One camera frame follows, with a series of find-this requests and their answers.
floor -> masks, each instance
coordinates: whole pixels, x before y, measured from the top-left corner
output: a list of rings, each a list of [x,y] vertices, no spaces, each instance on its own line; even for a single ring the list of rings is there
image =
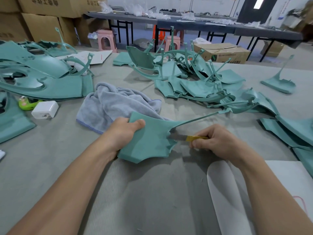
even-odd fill
[[[144,24],[134,23],[134,40],[145,38],[148,40],[152,39],[152,28],[146,28]],[[119,49],[119,52],[123,52],[126,50],[126,30],[120,29],[120,37],[121,43],[119,43],[117,36],[117,44],[116,46]],[[190,49],[190,40],[196,39],[198,37],[198,31],[185,31],[184,41],[188,43],[188,48]],[[206,39],[207,32],[201,32],[201,37]],[[225,39],[225,43],[233,43],[236,44],[238,40],[238,36],[234,36],[232,34],[228,34]],[[239,45],[247,48],[250,43],[251,37],[242,37]],[[131,43],[131,29],[129,25],[129,41]],[[213,37],[212,43],[221,43],[222,37]],[[302,43],[296,49],[292,49],[288,46],[285,46],[281,51],[280,55],[277,58],[265,57],[263,62],[260,63],[262,55],[260,54],[262,48],[264,47],[264,42],[258,41],[255,49],[253,50],[249,61],[246,64],[253,65],[262,65],[262,66],[272,66],[272,67],[281,67],[283,63],[290,57],[290,55],[295,55],[295,57],[290,60],[287,64],[286,68],[291,69],[300,69],[300,70],[313,70],[312,64],[312,53],[313,47],[311,44]]]

cardboard box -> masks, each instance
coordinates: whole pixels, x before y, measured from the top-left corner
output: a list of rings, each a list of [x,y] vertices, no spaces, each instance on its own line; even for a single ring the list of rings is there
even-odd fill
[[[82,17],[73,19],[74,26],[81,44],[90,46],[88,34],[99,29],[109,29],[109,21],[104,19],[90,18],[84,19]]]
[[[18,0],[24,13],[61,16],[69,18],[81,17],[88,11],[100,11],[98,1],[103,0]]]
[[[224,63],[232,58],[229,63],[244,64],[247,61],[250,51],[231,43],[215,43],[215,44],[194,44],[195,52],[201,49],[205,51],[201,55],[205,61]]]
[[[33,40],[20,13],[0,13],[0,40],[15,42]]]
[[[270,43],[271,43],[270,41],[264,40],[264,47],[261,50],[262,55],[265,53],[265,51],[267,50]],[[285,47],[285,45],[283,43],[274,41],[274,43],[270,47],[269,51],[267,52],[266,56],[276,58],[280,54],[280,52],[282,51],[282,49],[284,47]]]
[[[60,35],[55,30],[55,27],[58,27],[65,43],[72,46],[77,45],[78,39],[72,19],[26,13],[22,13],[22,15],[35,42],[40,40],[61,42]]]
[[[21,12],[21,9],[17,0],[1,0],[0,12]]]

white power adapter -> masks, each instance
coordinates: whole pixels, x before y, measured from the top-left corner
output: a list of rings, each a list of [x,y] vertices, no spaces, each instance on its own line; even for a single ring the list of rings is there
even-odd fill
[[[53,118],[59,108],[55,101],[39,102],[32,111],[32,116],[35,119]]]

gray towel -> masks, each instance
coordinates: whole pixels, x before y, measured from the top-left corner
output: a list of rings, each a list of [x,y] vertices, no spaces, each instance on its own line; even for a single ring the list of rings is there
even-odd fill
[[[151,100],[140,91],[100,82],[96,85],[96,92],[86,96],[77,113],[76,121],[103,134],[116,118],[129,118],[133,111],[156,119],[168,120],[158,115],[161,104],[161,100]]]

doorway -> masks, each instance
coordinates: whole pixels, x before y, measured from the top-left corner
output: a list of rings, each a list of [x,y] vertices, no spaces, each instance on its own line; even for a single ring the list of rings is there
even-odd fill
[[[245,0],[238,16],[237,22],[261,22],[264,24],[268,19],[277,0]]]

